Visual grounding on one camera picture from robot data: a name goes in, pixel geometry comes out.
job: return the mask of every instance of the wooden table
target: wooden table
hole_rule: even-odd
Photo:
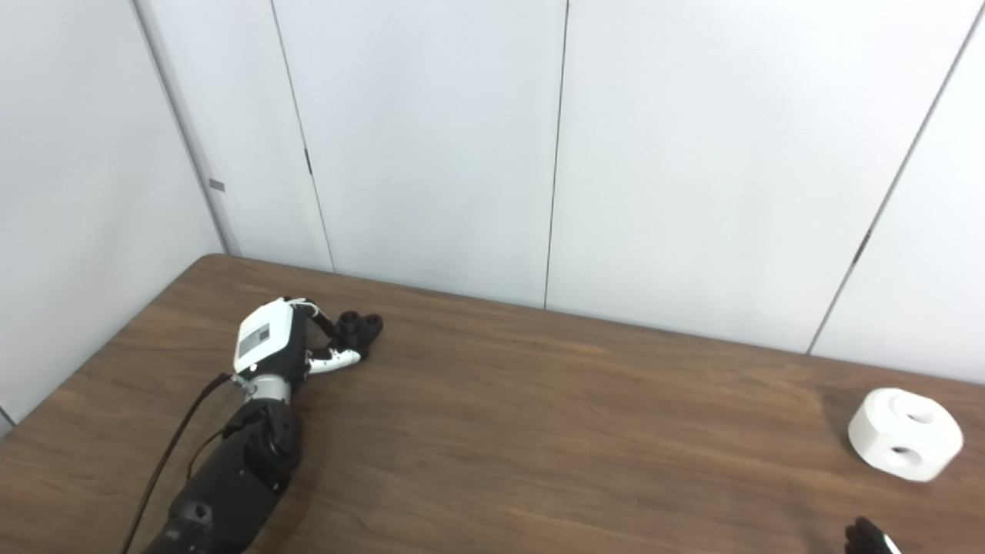
[[[116,552],[239,322],[282,295],[386,328],[366,363],[297,395],[304,460],[252,552],[835,554],[858,515],[906,554],[985,548],[980,386],[208,256],[0,442],[0,552]],[[886,385],[940,400],[964,430],[930,484],[847,446],[854,409]],[[134,551],[239,402],[227,386],[203,404]]]

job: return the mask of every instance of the black wire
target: black wire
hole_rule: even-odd
[[[170,443],[167,444],[167,448],[164,449],[164,454],[161,456],[161,461],[158,462],[158,466],[154,468],[154,473],[151,473],[151,480],[147,483],[147,488],[144,489],[144,496],[141,497],[140,503],[137,505],[137,513],[133,517],[133,521],[130,523],[130,529],[126,533],[126,538],[123,540],[123,548],[120,549],[120,554],[126,554],[127,550],[130,549],[130,543],[133,542],[134,535],[137,534],[137,526],[140,525],[140,518],[144,515],[144,510],[147,508],[147,502],[151,499],[151,493],[154,491],[154,486],[158,484],[158,477],[161,477],[161,471],[164,469],[164,465],[167,463],[167,459],[171,456],[171,451],[174,450],[174,446],[177,445],[178,439],[181,438],[181,434],[184,433],[184,428],[188,426],[188,422],[191,420],[191,416],[195,414],[195,410],[198,409],[199,404],[202,400],[212,394],[212,391],[219,388],[219,385],[230,379],[229,374],[218,374],[209,384],[205,385],[198,394],[198,398],[192,402],[191,407],[188,408],[188,412],[185,414],[184,419],[178,425],[178,428],[174,430],[174,435],[171,436]]]
[[[214,441],[216,437],[218,437],[222,433],[223,433],[222,429],[213,433],[208,439],[205,440],[204,443],[202,443],[201,445],[198,446],[197,449],[195,449],[195,453],[191,454],[191,459],[188,460],[188,473],[185,475],[185,481],[191,480],[191,471],[195,467],[195,460],[198,459],[198,454],[202,453],[202,450],[204,450],[205,447],[207,447],[210,442]]]

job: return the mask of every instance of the robotic arm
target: robotic arm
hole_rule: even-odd
[[[311,320],[329,339],[309,348]],[[309,374],[364,359],[383,329],[379,315],[344,312],[333,323],[307,299],[266,304],[239,327],[233,361],[246,402],[222,441],[188,480],[145,554],[238,554],[253,542],[300,463],[300,427],[291,398]]]

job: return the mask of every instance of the white wall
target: white wall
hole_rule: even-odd
[[[277,0],[341,273],[542,306],[563,0]]]
[[[230,253],[332,270],[269,0],[138,0]]]
[[[580,0],[548,308],[806,351],[980,0]]]
[[[985,382],[985,36],[956,66],[814,354]]]
[[[220,245],[129,2],[0,3],[0,81],[0,405],[20,420]]]

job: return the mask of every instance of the door hinge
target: door hinge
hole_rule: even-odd
[[[869,232],[866,233],[864,237],[862,237],[862,243],[859,244],[859,249],[855,251],[855,257],[852,258],[852,265],[855,265],[856,263],[859,262],[859,258],[862,257],[862,250],[864,250],[866,244],[869,243],[869,237],[871,236],[872,236],[872,230],[870,229]]]

